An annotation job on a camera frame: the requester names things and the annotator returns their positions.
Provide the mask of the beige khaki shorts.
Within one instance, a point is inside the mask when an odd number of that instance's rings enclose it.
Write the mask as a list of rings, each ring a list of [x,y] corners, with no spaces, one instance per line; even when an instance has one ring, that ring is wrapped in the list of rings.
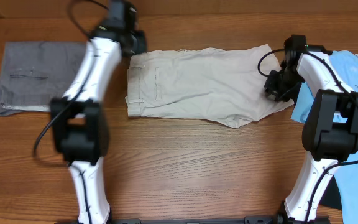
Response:
[[[269,45],[247,50],[155,50],[131,57],[130,117],[205,119],[240,128],[282,111],[293,101],[265,95],[265,74],[279,70]]]

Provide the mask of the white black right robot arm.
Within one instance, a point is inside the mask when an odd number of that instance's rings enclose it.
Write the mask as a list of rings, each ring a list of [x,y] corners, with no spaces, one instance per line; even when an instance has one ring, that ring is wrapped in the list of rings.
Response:
[[[281,49],[279,71],[266,76],[266,95],[274,101],[296,101],[302,83],[307,83],[314,102],[303,126],[306,156],[289,196],[277,214],[262,217],[263,223],[329,223],[316,211],[333,175],[358,151],[358,92],[333,69],[330,51],[309,45],[303,35],[292,35]]]

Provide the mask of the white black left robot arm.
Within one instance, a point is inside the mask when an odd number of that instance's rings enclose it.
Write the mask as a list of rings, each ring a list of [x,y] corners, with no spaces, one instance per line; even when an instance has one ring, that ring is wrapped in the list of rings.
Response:
[[[103,176],[109,149],[103,99],[121,59],[147,50],[145,33],[137,29],[135,6],[117,0],[110,1],[107,9],[107,17],[84,33],[85,56],[72,84],[61,98],[50,101],[49,126],[55,149],[67,162],[74,182],[77,223],[112,223]]]

